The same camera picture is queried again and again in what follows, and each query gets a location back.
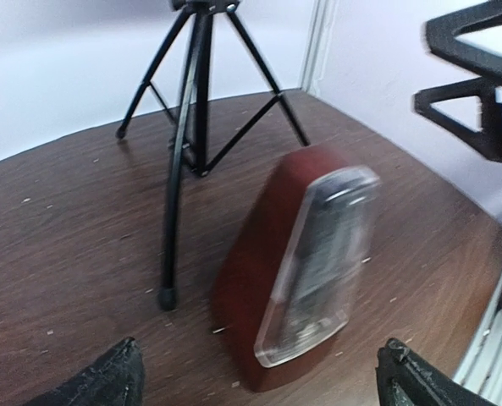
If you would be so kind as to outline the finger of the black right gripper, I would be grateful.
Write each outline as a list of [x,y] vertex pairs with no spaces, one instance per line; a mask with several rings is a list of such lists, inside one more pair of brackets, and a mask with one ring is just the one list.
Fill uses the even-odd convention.
[[430,19],[424,25],[429,51],[490,80],[502,80],[502,56],[458,39],[502,25],[502,1],[487,1]]
[[476,78],[418,91],[415,113],[491,162],[502,163],[502,88]]

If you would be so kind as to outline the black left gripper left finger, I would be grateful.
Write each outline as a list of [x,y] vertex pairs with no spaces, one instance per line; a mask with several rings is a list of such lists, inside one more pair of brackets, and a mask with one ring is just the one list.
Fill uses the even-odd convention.
[[145,368],[132,337],[112,346],[92,364],[28,405],[141,405]]

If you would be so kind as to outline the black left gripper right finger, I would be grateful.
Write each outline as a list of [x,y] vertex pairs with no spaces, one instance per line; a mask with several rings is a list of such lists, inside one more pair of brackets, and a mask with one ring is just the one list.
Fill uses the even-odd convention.
[[378,350],[378,399],[385,405],[486,405],[488,401],[453,382],[397,338]]

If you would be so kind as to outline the clear plastic metronome cover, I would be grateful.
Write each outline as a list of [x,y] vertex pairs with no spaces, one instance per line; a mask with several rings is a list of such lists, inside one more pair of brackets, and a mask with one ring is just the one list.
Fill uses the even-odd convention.
[[373,170],[353,166],[307,187],[254,344],[261,366],[296,359],[347,324],[379,186]]

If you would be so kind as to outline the brown wooden metronome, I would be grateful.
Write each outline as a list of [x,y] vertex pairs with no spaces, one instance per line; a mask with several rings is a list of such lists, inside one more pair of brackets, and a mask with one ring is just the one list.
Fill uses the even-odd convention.
[[212,289],[212,322],[223,340],[244,386],[266,392],[308,374],[329,354],[331,337],[314,349],[279,366],[262,366],[254,352],[281,260],[307,186],[320,176],[346,167],[342,149],[311,145],[281,157],[268,176],[238,238],[218,272]]

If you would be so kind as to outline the black perforated music stand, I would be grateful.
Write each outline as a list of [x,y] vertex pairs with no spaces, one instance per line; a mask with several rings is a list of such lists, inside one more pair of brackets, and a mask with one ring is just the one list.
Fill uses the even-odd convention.
[[[280,89],[278,81],[268,67],[266,60],[237,14],[237,1],[174,1],[172,8],[178,17],[166,35],[162,45],[143,76],[139,87],[116,131],[118,141],[124,141],[127,129],[136,108],[147,90],[152,91],[158,103],[167,103],[153,82],[161,62],[166,57],[179,33],[189,19],[194,21],[188,42],[188,51],[181,78],[179,91],[179,110],[167,111],[168,120],[174,125],[174,136],[168,147],[171,150],[170,166],[164,209],[163,269],[158,303],[162,310],[175,310],[178,304],[176,287],[176,261],[179,230],[179,199],[182,185],[182,172],[188,168],[197,177],[207,176],[236,144],[264,117],[275,105],[279,105],[287,118],[296,138],[303,146],[310,141],[306,136],[294,110]],[[212,34],[216,15],[225,15],[240,36],[251,58],[261,71],[271,88],[271,99],[241,128],[214,158],[208,158],[209,130],[209,90],[212,56]]]

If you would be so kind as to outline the aluminium front rail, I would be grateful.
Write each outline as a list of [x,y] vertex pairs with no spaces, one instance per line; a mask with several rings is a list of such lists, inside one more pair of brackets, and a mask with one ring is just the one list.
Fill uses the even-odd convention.
[[502,271],[453,381],[502,405]]

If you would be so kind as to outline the right aluminium frame post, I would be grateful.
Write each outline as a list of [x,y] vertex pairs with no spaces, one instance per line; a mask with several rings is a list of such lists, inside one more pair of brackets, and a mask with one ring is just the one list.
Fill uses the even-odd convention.
[[311,92],[319,47],[322,42],[323,30],[327,20],[328,6],[328,0],[317,0],[314,2],[300,80],[301,89],[305,93]]

